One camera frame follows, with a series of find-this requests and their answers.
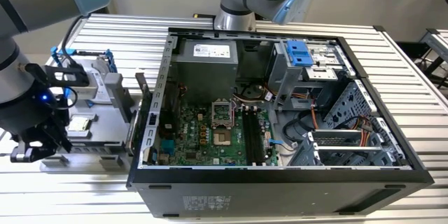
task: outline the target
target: ram slot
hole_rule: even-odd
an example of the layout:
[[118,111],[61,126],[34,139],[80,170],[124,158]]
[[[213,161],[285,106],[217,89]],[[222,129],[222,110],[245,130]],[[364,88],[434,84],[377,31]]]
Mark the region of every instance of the ram slot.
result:
[[242,131],[245,141],[246,163],[261,165],[262,159],[262,142],[260,137],[260,125],[256,111],[242,111]]

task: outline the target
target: aluminum extrusion table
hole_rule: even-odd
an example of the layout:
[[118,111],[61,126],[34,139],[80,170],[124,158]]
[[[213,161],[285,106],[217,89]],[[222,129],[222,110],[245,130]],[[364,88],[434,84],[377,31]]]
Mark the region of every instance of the aluminum extrusion table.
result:
[[[144,72],[154,85],[168,27],[212,29],[212,20],[92,15],[78,24],[69,47],[78,50],[110,49],[116,57],[122,85],[138,95],[133,75]],[[382,101],[429,169],[434,184],[365,217],[301,219],[216,218],[178,219],[173,222],[294,222],[294,223],[446,223],[448,222],[448,102],[386,32],[372,26],[290,23],[278,26],[257,22],[258,32],[342,36],[369,75]],[[0,150],[10,141],[0,141]],[[152,221],[138,194],[124,186],[126,174],[45,174],[38,164],[10,164],[0,156],[0,209],[4,223],[32,220],[56,221]]]

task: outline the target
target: motherboard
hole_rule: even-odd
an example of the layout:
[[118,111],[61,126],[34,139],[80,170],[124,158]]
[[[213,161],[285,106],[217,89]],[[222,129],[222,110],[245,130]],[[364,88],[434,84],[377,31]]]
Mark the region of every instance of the motherboard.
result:
[[[269,146],[272,129],[266,111],[237,109],[225,100],[210,105],[182,104],[176,139],[162,140],[160,163],[170,166],[276,166],[276,151]],[[249,114],[256,125],[246,122]],[[256,162],[253,155],[261,157]]]

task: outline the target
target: barcode label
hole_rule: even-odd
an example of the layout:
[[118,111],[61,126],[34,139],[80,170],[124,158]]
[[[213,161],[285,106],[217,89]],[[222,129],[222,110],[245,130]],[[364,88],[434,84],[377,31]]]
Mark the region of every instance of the barcode label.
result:
[[230,46],[228,45],[194,45],[193,56],[230,58]]

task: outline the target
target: label sticker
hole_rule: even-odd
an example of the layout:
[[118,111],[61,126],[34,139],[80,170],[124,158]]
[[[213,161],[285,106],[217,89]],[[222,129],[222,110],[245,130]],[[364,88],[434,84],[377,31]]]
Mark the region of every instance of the label sticker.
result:
[[264,99],[269,102],[272,99],[272,93],[268,91],[266,95],[264,96]]
[[230,58],[230,46],[228,45],[194,45],[193,56]]
[[228,210],[232,196],[184,196],[185,210]]

